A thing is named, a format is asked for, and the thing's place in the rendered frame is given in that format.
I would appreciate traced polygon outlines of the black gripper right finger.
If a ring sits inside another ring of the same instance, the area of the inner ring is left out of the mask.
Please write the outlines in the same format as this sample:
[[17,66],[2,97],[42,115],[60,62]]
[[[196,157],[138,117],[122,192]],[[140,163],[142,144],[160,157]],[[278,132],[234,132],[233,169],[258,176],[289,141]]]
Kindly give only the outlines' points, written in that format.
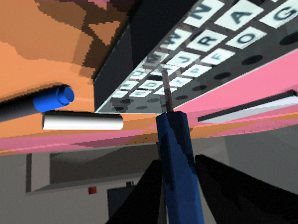
[[217,224],[298,224],[298,195],[205,155],[195,156],[202,194]]

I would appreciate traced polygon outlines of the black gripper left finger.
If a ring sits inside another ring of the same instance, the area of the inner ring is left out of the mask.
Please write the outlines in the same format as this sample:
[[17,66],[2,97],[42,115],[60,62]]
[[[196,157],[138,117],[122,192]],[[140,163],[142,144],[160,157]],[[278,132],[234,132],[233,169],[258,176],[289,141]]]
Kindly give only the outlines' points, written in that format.
[[153,160],[124,203],[105,224],[167,224],[161,160]]

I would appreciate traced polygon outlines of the light grey flat rectangular slab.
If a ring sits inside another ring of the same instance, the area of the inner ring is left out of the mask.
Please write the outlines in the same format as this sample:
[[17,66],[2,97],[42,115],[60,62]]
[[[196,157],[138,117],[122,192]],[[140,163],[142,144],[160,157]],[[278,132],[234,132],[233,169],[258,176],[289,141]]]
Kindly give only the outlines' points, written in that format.
[[262,98],[260,100],[199,117],[198,122],[223,123],[295,104],[298,104],[298,92],[292,89],[273,96]]

